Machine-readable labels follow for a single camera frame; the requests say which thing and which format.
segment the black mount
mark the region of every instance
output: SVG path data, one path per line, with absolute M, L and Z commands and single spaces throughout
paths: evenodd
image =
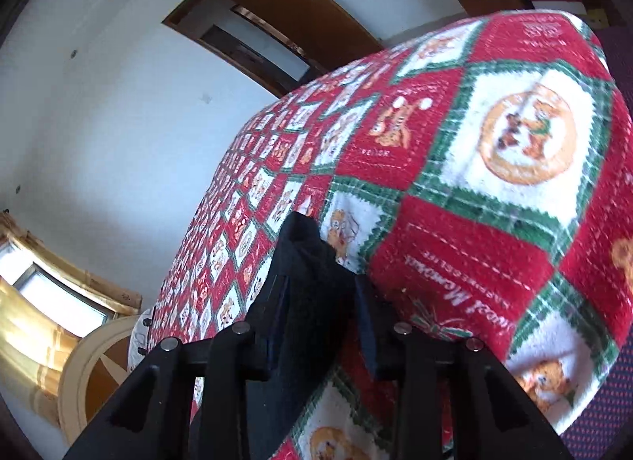
M 269 282 L 246 320 L 214 338 L 186 345 L 163 339 L 65 460 L 249 460 L 245 384 L 267 381 L 275 371 L 289 313 L 289 278 L 276 275 Z M 442 459 L 441 379 L 450 388 L 455 460 L 572 460 L 482 341 L 444 342 L 400 322 L 365 276 L 356 277 L 355 308 L 367 368 L 376 380 L 395 380 L 400 387 L 392 460 Z M 188 447 L 198 376 L 205 377 L 200 427 Z

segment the teddy bear print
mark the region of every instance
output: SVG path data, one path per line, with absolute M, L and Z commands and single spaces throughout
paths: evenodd
M 222 327 L 229 326 L 232 316 L 231 310 L 233 309 L 233 298 L 229 297 L 229 299 L 222 305 L 222 309 L 220 310 L 220 322 L 222 323 Z
M 515 380 L 525 390 L 538 409 L 545 413 L 553 403 L 558 401 L 553 396 L 563 396 L 569 391 L 570 381 L 565 377 L 563 365 L 559 360 L 545 360 L 523 376 Z
M 615 267 L 624 271 L 629 290 L 633 293 L 633 240 L 620 238 L 613 243 L 611 259 Z
M 302 165 L 306 165 L 312 159 L 312 151 L 313 150 L 314 150 L 313 148 L 306 149 L 306 152 L 303 153 L 303 156 L 299 160 L 299 163 L 302 164 Z
M 248 267 L 245 268 L 243 276 L 244 276 L 244 283 L 246 283 L 246 285 L 251 283 L 252 265 L 248 265 Z
M 512 146 L 518 146 L 518 140 L 515 137 L 515 133 L 520 133 L 521 130 L 521 117 L 517 113 L 509 113 L 506 115 L 508 126 L 503 130 L 499 140 L 497 141 L 497 148 L 503 151 L 504 149 Z

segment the red christmas blanket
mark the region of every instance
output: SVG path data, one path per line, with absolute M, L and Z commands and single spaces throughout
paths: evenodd
M 150 346 L 242 318 L 297 210 L 403 319 L 481 337 L 560 433 L 631 324 L 630 139 L 599 41 L 569 14 L 467 19 L 355 61 L 236 136 L 161 289 Z M 352 327 L 275 458 L 386 459 L 394 397 L 369 378 Z

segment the purple carpet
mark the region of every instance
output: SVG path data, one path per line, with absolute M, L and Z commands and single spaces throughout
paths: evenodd
M 625 27 L 596 32 L 606 62 L 629 113 L 633 108 L 633 37 Z M 569 451 L 578 459 L 598 460 L 633 416 L 633 333 L 605 383 L 585 411 L 563 434 Z

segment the screw head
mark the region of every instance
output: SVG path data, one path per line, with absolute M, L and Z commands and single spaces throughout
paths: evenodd
M 233 330 L 233 333 L 237 335 L 243 335 L 251 330 L 251 325 L 248 324 L 246 321 L 239 321 L 238 323 L 235 323 L 233 326 L 231 326 L 231 329 Z
M 466 348 L 476 353 L 483 349 L 483 342 L 475 336 L 470 337 L 470 339 L 466 340 Z
M 173 351 L 178 347 L 178 339 L 174 336 L 169 336 L 160 341 L 160 349 L 163 351 Z
M 409 323 L 396 323 L 394 324 L 394 331 L 398 335 L 409 335 L 413 331 L 411 324 Z

